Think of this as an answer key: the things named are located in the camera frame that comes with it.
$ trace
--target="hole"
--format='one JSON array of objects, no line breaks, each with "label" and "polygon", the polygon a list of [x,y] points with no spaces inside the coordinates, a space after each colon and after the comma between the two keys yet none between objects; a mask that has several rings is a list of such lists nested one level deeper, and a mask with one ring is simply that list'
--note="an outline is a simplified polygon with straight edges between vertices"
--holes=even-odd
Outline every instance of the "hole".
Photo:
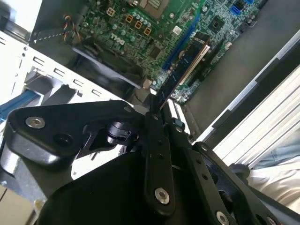
[{"label": "hole", "polygon": [[167,198],[167,196],[163,192],[159,192],[159,196],[161,196],[163,199]]},{"label": "hole", "polygon": [[72,145],[73,139],[67,134],[56,134],[53,137],[53,141],[60,147],[69,147]]},{"label": "hole", "polygon": [[40,125],[42,122],[40,120],[35,119],[35,120],[32,121],[32,123],[34,125]]},{"label": "hole", "polygon": [[157,157],[158,157],[159,159],[164,159],[164,156],[163,156],[162,154],[158,154]]},{"label": "hole", "polygon": [[99,91],[95,90],[95,89],[92,90],[92,93],[94,95],[97,95],[98,97],[101,97],[101,93]]},{"label": "hole", "polygon": [[223,222],[226,222],[226,219],[225,219],[225,217],[223,217],[223,216],[220,216],[220,219],[221,219]]},{"label": "hole", "polygon": [[33,61],[36,62],[37,64],[43,66],[44,65],[44,61],[42,61],[41,59],[39,59],[38,57],[33,57]]},{"label": "hole", "polygon": [[208,177],[207,177],[205,174],[202,174],[202,177],[203,177],[205,180],[208,180]]},{"label": "hole", "polygon": [[233,201],[231,197],[225,192],[220,190],[219,195],[221,196],[221,199],[227,209],[227,211],[231,214],[233,213]]},{"label": "hole", "polygon": [[261,215],[256,214],[255,217],[256,217],[256,219],[259,221],[259,223],[260,223],[261,225],[267,225],[267,222],[264,221],[264,219],[262,218]]},{"label": "hole", "polygon": [[79,81],[79,80],[76,80],[76,79],[73,80],[73,83],[77,84],[80,87],[83,86],[83,83],[81,81]]},{"label": "hole", "polygon": [[59,76],[62,76],[62,77],[63,77],[64,74],[65,74],[64,72],[62,72],[61,70],[59,70],[59,69],[57,69],[57,68],[54,69],[54,72],[55,72],[56,74],[58,74]]}]

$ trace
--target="sata port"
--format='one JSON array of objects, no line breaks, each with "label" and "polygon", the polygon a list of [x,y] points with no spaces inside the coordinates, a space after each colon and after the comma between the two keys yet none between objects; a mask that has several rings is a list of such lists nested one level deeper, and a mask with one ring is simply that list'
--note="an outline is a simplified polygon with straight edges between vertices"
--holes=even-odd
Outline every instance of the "sata port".
[{"label": "sata port", "polygon": [[235,15],[240,15],[240,10],[235,5],[231,6],[230,12],[232,12]]}]

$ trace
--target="wire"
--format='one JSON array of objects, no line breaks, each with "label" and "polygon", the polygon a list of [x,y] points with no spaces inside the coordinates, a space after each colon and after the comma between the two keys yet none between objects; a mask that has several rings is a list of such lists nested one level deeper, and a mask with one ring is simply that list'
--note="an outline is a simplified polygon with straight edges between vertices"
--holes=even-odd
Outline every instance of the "wire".
[{"label": "wire", "polygon": [[65,18],[64,18],[65,23],[64,23],[63,32],[62,32],[63,39],[66,42],[67,34],[68,34],[68,26],[69,26],[69,23],[71,22],[73,32],[78,36],[79,41],[81,41],[81,36],[80,36],[79,32],[77,31],[77,28],[76,28],[75,24],[71,20],[72,19],[69,15],[66,15]]}]

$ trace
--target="blue ram slot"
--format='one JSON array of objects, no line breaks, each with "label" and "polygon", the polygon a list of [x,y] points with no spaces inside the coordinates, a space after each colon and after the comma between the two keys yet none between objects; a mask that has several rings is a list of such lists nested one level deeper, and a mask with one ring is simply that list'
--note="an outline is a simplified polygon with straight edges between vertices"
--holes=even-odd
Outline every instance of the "blue ram slot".
[{"label": "blue ram slot", "polygon": [[188,28],[187,32],[183,36],[183,38],[180,40],[174,51],[171,53],[167,61],[162,66],[163,70],[168,70],[171,66],[171,63],[175,60],[176,56],[179,54],[179,52],[182,50],[183,45],[186,43],[186,41],[189,39],[191,34],[195,31],[197,23],[200,21],[200,13],[198,13],[195,17],[195,20],[191,24],[191,26]]},{"label": "blue ram slot", "polygon": [[235,5],[230,7],[230,12],[232,12],[235,15],[240,15],[240,10]]}]

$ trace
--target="blue connector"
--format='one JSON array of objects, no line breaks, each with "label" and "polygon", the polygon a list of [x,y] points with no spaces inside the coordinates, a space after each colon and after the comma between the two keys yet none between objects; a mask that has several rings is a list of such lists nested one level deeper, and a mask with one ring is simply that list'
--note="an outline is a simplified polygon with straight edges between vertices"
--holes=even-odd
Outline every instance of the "blue connector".
[{"label": "blue connector", "polygon": [[230,12],[232,12],[235,15],[240,15],[241,13],[241,11],[235,5],[230,7]]},{"label": "blue connector", "polygon": [[245,0],[245,2],[248,4],[252,4],[254,2],[254,0]]},{"label": "blue connector", "polygon": [[8,114],[14,109],[24,107],[38,97],[38,94],[34,93],[31,90],[27,90],[21,95],[9,100],[3,105],[0,105],[0,122],[5,121],[8,117]]}]

